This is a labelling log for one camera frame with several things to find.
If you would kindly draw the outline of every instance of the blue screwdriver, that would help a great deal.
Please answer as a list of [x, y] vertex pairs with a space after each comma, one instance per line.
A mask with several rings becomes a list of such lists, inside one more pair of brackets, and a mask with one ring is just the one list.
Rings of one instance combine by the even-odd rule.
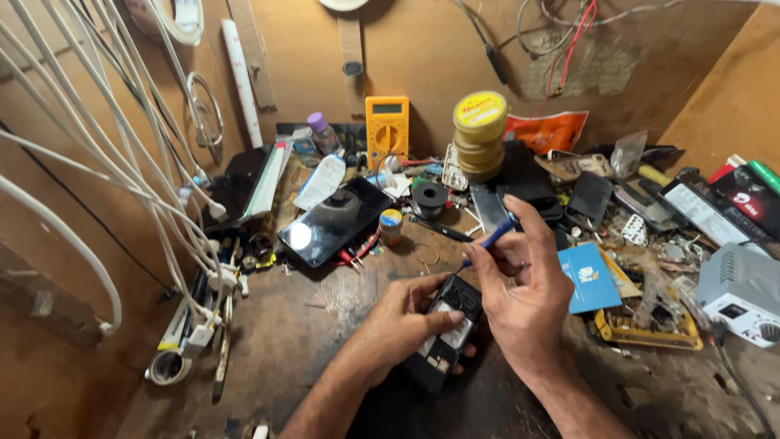
[[[515, 227], [519, 224], [519, 221], [517, 218], [510, 212], [509, 218], [506, 219], [500, 226], [498, 226], [498, 229], [493, 232], [492, 235], [488, 239], [486, 239], [482, 243], [482, 248], [488, 249], [490, 247], [493, 247], [493, 244], [495, 244], [496, 241], [502, 236], [506, 234], [506, 232], [509, 232], [510, 230], [515, 230]], [[463, 260], [463, 265], [460, 266], [458, 271], [455, 272], [455, 274], [460, 273], [460, 271], [468, 266], [471, 266], [472, 262], [469, 260], [469, 257], [467, 256], [465, 260]]]

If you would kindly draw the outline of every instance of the yellow multimeter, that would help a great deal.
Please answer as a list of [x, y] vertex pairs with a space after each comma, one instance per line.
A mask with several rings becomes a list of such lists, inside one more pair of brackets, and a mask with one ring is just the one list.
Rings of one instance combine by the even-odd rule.
[[368, 164], [376, 169], [387, 154], [409, 155], [409, 98], [368, 96], [366, 98]]

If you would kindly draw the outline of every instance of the smartphone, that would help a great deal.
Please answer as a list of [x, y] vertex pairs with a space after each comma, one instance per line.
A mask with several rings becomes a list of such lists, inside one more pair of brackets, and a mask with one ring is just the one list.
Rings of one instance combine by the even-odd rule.
[[454, 330], [435, 335], [403, 362], [406, 372], [429, 393], [438, 393], [463, 352], [482, 315], [482, 293], [465, 280], [451, 274], [439, 289], [427, 310], [432, 312], [463, 311], [466, 318]]

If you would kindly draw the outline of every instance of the purple bottle cap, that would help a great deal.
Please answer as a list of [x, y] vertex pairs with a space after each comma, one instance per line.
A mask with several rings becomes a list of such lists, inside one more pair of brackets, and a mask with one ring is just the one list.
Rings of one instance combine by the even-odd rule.
[[311, 113], [309, 117], [306, 118], [306, 123], [308, 123], [309, 127], [317, 133], [325, 131], [325, 128], [328, 127], [328, 122], [325, 121], [325, 117], [322, 116], [321, 112]]

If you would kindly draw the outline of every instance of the blue card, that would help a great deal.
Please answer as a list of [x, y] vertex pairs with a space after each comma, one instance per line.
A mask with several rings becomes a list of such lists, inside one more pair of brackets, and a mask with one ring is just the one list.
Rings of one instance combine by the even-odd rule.
[[595, 243], [561, 250], [558, 260], [563, 273], [574, 283], [569, 312], [579, 314], [620, 305], [618, 290]]

